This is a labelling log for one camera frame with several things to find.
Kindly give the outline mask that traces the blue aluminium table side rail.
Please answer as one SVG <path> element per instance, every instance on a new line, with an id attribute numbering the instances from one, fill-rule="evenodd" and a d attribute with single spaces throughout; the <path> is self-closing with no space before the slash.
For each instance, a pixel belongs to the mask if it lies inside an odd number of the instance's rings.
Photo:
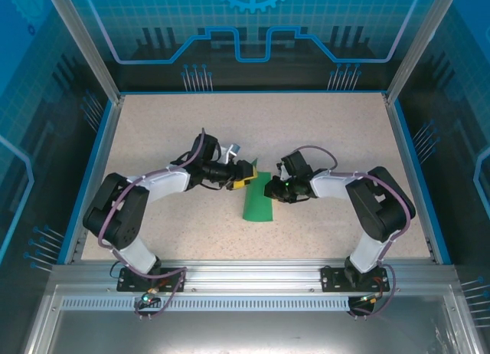
<path id="1" fill-rule="evenodd" d="M 57 264 L 70 264 L 76 254 L 78 240 L 84 231 L 83 215 L 102 182 L 122 108 L 123 100 L 119 103 L 109 101 L 106 105 L 58 254 Z"/>
<path id="2" fill-rule="evenodd" d="M 416 213 L 420 220 L 427 244 L 430 247 L 432 259 L 437 264 L 450 265 L 452 264 L 452 259 L 449 256 L 443 232 L 430 197 L 429 189 L 402 108 L 398 100 L 391 103 L 385 93 L 383 94 L 383 98 L 402 159 L 404 171 L 407 175 L 409 187 L 413 195 Z"/>

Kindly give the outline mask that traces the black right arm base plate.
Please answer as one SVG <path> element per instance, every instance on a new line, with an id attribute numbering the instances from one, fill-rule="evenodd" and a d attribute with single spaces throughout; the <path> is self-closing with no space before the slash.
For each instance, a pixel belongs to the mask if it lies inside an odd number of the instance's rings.
<path id="1" fill-rule="evenodd" d="M 354 268 L 324 266 L 320 270 L 324 293 L 390 292 L 387 271 L 382 267 L 360 274 Z"/>

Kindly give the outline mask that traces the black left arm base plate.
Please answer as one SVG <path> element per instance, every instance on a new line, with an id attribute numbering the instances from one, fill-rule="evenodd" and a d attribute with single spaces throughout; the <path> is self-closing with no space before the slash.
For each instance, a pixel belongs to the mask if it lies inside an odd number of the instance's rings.
<path id="1" fill-rule="evenodd" d="M 178 282 L 179 275 L 172 275 L 164 279 L 147 279 L 135 274 L 127 267 L 123 267 L 118 276 L 116 290 L 118 292 L 143 293 L 150 289 L 158 292 L 171 293 Z"/>

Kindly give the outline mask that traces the long aluminium mounting rail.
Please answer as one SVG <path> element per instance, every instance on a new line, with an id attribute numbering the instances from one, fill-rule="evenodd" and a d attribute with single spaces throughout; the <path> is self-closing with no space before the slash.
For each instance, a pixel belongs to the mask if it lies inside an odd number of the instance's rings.
<path id="1" fill-rule="evenodd" d="M 452 265 L 434 264 L 427 258 L 389 259 L 395 272 L 394 290 L 400 295 L 443 295 L 459 289 Z M 109 276 L 109 260 L 78 261 L 57 265 L 47 283 L 50 293 L 110 294 L 116 289 Z M 320 270 L 343 267 L 334 259 L 276 260 L 169 260 L 162 266 L 186 267 L 184 292 L 187 295 L 318 295 L 322 288 Z"/>

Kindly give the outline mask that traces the green paper sheet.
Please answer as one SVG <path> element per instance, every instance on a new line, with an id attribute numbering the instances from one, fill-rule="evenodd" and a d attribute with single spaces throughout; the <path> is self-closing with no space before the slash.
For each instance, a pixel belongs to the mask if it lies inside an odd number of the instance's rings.
<path id="1" fill-rule="evenodd" d="M 272 199 L 264 195 L 266 184 L 272 179 L 270 172 L 261 172 L 257 169 L 258 159 L 252 161 L 257 170 L 257 177 L 251 179 L 246 185 L 242 219 L 249 222 L 273 221 Z"/>

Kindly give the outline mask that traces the aluminium frame post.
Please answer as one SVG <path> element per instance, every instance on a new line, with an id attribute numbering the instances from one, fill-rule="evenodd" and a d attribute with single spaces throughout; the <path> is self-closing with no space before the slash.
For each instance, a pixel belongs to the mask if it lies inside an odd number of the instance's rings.
<path id="1" fill-rule="evenodd" d="M 454 0 L 434 0 L 385 94 L 393 106 Z"/>
<path id="2" fill-rule="evenodd" d="M 105 95 L 119 105 L 121 93 L 71 0 L 51 0 Z"/>

